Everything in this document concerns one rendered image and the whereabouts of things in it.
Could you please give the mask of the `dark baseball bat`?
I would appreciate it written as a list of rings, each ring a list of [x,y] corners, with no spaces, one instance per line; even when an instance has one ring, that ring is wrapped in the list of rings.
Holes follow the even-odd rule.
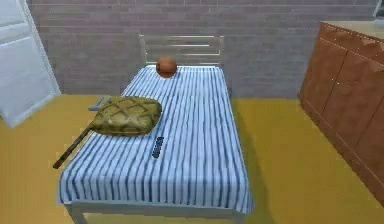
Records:
[[[65,152],[58,158],[58,160],[53,164],[52,168],[59,169],[90,131],[91,125],[88,125],[82,131],[82,133],[74,140],[74,142],[65,150]]]

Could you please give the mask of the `olive green pillow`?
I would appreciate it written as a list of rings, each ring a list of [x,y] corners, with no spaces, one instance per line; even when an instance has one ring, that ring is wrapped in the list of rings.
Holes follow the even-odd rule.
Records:
[[[162,105],[142,96],[111,96],[97,111],[89,127],[109,136],[143,136],[160,120]]]

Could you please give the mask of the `white room door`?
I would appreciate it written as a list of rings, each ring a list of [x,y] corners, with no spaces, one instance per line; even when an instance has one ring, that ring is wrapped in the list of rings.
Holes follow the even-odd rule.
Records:
[[[60,95],[27,0],[0,0],[0,117],[16,127]]]

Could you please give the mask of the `orange basketball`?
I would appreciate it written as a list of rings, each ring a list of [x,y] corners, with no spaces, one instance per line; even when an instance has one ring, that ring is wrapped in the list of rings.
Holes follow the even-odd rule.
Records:
[[[177,64],[171,57],[160,57],[156,62],[156,72],[163,78],[172,77],[177,71]]]

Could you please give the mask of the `brown wooden cupboard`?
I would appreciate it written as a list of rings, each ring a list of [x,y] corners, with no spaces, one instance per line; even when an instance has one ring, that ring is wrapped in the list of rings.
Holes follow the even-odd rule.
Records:
[[[300,105],[384,207],[384,38],[321,22]]]

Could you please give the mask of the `blue striped bed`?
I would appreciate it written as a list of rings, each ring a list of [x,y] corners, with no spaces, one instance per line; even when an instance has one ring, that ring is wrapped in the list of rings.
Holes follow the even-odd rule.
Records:
[[[208,44],[214,60],[181,61],[176,74],[155,71],[149,46]],[[228,219],[244,224],[254,209],[225,75],[221,36],[139,38],[145,67],[125,89],[127,95],[163,106],[151,133],[115,137],[92,133],[66,165],[57,200],[74,224],[88,213]],[[157,137],[164,137],[158,158]]]

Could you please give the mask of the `grey blue small object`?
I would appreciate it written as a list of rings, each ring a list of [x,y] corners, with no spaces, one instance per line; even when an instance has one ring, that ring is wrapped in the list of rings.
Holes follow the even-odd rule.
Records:
[[[109,96],[101,96],[96,103],[88,107],[88,110],[99,111],[109,100]]]

